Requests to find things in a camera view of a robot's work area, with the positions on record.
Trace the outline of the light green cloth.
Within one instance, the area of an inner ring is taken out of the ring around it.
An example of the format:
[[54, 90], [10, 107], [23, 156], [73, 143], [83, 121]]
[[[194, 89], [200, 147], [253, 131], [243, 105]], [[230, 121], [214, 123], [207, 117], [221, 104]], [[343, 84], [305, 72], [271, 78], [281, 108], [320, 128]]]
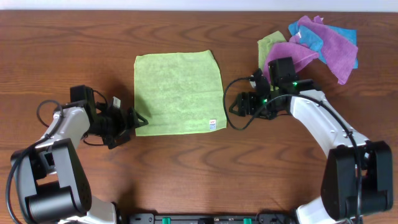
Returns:
[[223, 84], [210, 50], [147, 54], [134, 62], [134, 107], [148, 120], [137, 136], [224, 129]]

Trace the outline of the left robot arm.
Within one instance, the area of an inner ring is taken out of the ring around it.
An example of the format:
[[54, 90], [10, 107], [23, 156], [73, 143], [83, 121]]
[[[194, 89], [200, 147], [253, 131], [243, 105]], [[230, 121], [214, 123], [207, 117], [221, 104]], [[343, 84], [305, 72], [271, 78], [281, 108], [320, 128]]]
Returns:
[[43, 136], [11, 156], [5, 199], [14, 223], [20, 221], [11, 205], [12, 184], [26, 223], [128, 222], [114, 202], [93, 196], [76, 150], [89, 135], [99, 136], [104, 146], [114, 149], [148, 121], [133, 107], [122, 109], [116, 97], [97, 102], [96, 93], [86, 85], [70, 88], [69, 103], [53, 102], [53, 121]]

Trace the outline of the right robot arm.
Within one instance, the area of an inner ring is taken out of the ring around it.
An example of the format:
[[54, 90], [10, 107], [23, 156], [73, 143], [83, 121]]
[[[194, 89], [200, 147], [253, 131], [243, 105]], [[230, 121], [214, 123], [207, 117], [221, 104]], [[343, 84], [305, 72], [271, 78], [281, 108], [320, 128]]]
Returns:
[[357, 132], [329, 104], [311, 79], [257, 81], [254, 92], [240, 93], [226, 114], [272, 120], [285, 110], [299, 120], [326, 155], [320, 196], [295, 210], [294, 223], [362, 223], [363, 217], [394, 204], [392, 151], [384, 141]]

